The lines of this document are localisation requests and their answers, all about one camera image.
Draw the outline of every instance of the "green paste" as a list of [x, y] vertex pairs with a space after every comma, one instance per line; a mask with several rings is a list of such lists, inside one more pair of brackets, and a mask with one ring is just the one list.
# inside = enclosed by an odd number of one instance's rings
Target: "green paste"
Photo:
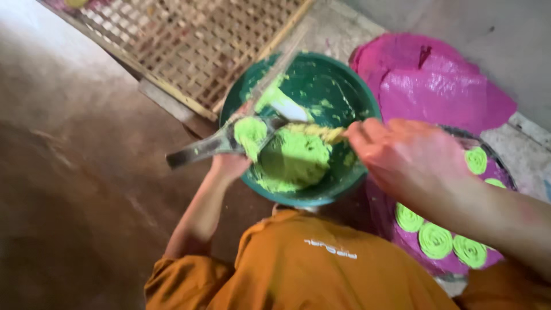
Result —
[[491, 184], [493, 186], [497, 186], [499, 188], [507, 188], [503, 182], [501, 182], [500, 180], [498, 179], [494, 179], [494, 178], [488, 178], [486, 180], [484, 180], [484, 182], [488, 183], [488, 184]]
[[266, 138], [267, 132], [266, 124], [254, 117], [244, 117], [237, 121], [234, 126], [235, 140], [243, 146], [247, 157], [255, 163], [258, 161], [260, 146]]
[[256, 182], [271, 193], [315, 185], [329, 169], [332, 147], [320, 137], [278, 130], [252, 168]]
[[281, 89], [279, 89], [279, 86], [281, 83], [283, 83], [283, 80], [285, 78], [288, 78], [288, 75], [279, 74], [272, 83], [266, 88], [262, 96], [258, 99], [255, 105], [255, 112], [260, 113], [265, 107], [269, 106], [272, 101], [280, 100], [283, 98], [288, 98], [287, 95], [285, 95]]
[[453, 252], [470, 268], [479, 269], [486, 262], [486, 246], [463, 236], [453, 239]]
[[407, 232], [416, 232], [421, 229], [425, 219], [408, 209], [401, 203], [396, 203], [396, 222]]
[[333, 105], [327, 99], [321, 100], [320, 105], [325, 106], [326, 108], [333, 108]]
[[465, 152], [465, 161], [472, 173], [478, 175], [486, 171], [488, 157], [486, 152], [479, 146]]
[[436, 224], [426, 223], [419, 230], [419, 245], [429, 258], [442, 259], [451, 253], [453, 239], [450, 231]]
[[321, 116], [323, 114], [323, 109], [320, 108], [309, 108], [308, 111], [316, 116]]
[[356, 160], [358, 159], [358, 157], [356, 156], [356, 153], [354, 153], [353, 151], [350, 151], [345, 157], [344, 157], [344, 165], [346, 167], [350, 167], [351, 165], [353, 165], [354, 163], [356, 163]]

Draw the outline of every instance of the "woven bamboo tray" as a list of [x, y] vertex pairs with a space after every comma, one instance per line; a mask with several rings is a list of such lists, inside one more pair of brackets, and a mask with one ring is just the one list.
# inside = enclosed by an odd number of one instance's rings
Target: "woven bamboo tray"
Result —
[[113, 0], [45, 6], [146, 79], [215, 121], [226, 91], [314, 0]]

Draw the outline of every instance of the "brown floor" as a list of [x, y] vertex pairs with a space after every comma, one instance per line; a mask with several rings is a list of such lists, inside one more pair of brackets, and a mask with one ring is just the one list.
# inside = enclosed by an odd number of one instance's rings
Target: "brown floor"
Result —
[[[169, 171], [164, 154], [193, 137], [35, 0], [0, 2], [0, 34], [2, 308], [142, 308], [143, 283], [209, 162]], [[213, 255], [232, 261], [271, 207], [238, 181]]]

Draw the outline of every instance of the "green plastic bowl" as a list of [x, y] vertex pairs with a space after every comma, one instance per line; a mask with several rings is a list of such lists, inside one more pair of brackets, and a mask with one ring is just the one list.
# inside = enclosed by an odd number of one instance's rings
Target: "green plastic bowl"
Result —
[[[220, 115], [220, 125], [224, 124], [246, 100], [246, 95], [274, 64], [279, 55], [252, 65], [232, 86]], [[381, 118], [379, 106], [365, 82], [345, 64], [317, 53], [301, 53], [290, 65], [280, 89], [298, 104], [309, 108], [327, 99], [333, 108], [315, 116], [317, 124], [329, 127], [348, 127], [355, 120], [367, 117]], [[275, 114], [272, 109], [264, 109], [261, 115]], [[270, 193], [256, 183], [251, 170], [241, 179], [255, 192], [283, 205], [317, 206], [329, 204], [338, 196], [356, 187], [367, 170], [355, 160], [344, 164], [345, 157], [352, 152], [347, 142], [333, 146], [330, 169], [321, 181], [304, 190], [288, 193]]]

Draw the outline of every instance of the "orange clothing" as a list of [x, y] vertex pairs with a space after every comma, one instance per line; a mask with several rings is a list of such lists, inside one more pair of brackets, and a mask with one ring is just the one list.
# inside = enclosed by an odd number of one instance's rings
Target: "orange clothing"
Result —
[[235, 268], [204, 256], [160, 259], [145, 296], [149, 310], [532, 308], [525, 274], [513, 269], [472, 272], [456, 304], [392, 243], [289, 210], [243, 234]]

